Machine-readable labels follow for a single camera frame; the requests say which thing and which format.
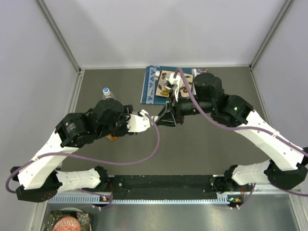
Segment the orange juice bottle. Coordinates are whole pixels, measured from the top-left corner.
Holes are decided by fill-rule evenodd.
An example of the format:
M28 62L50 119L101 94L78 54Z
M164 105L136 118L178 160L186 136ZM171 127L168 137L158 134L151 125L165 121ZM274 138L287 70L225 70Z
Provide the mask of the orange juice bottle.
M113 136L113 135L108 135L106 136L108 139L110 139L111 141L115 141L117 140L117 137Z

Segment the clear plastic bottle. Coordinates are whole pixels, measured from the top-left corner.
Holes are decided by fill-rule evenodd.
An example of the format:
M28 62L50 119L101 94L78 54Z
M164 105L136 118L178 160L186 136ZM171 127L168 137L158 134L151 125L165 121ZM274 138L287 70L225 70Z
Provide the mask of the clear plastic bottle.
M110 91L109 88L103 88L102 92L103 92L103 100L107 100L107 99L114 99L115 100L116 99L116 97Z
M156 116L151 116L151 118L152 118L153 121L156 122L159 119L159 116L157 116L157 115Z

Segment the blue white bottle cap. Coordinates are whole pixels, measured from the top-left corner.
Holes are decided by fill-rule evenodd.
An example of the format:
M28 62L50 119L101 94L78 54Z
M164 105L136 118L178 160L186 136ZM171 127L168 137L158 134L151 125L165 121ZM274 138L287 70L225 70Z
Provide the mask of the blue white bottle cap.
M103 94L104 95L109 95L110 94L110 90L108 88L104 88L103 89Z

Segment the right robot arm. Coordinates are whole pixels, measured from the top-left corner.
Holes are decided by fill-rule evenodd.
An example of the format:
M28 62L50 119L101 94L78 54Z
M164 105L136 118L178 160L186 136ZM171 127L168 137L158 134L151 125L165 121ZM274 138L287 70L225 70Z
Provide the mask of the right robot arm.
M308 175L308 154L272 128L245 99L224 92L219 77L205 72L192 81L177 70L162 73L158 89L166 90L167 100L155 118L159 126L176 127L186 116L201 114L214 125L247 138L269 159L251 165L233 165L215 184L219 191L237 190L249 183L269 183L291 190Z

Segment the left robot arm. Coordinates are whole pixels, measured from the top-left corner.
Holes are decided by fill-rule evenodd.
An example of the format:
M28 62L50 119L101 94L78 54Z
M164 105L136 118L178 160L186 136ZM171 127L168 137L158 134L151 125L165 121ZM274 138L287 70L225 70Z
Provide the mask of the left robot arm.
M85 113L67 114L27 166L11 169L12 180L20 184L14 191L17 199L40 203L71 190L106 190L109 177L101 166L72 172L62 172L57 167L95 140L147 130L150 126L148 118L142 112L134 113L132 109L132 105L123 106L115 99L106 99Z

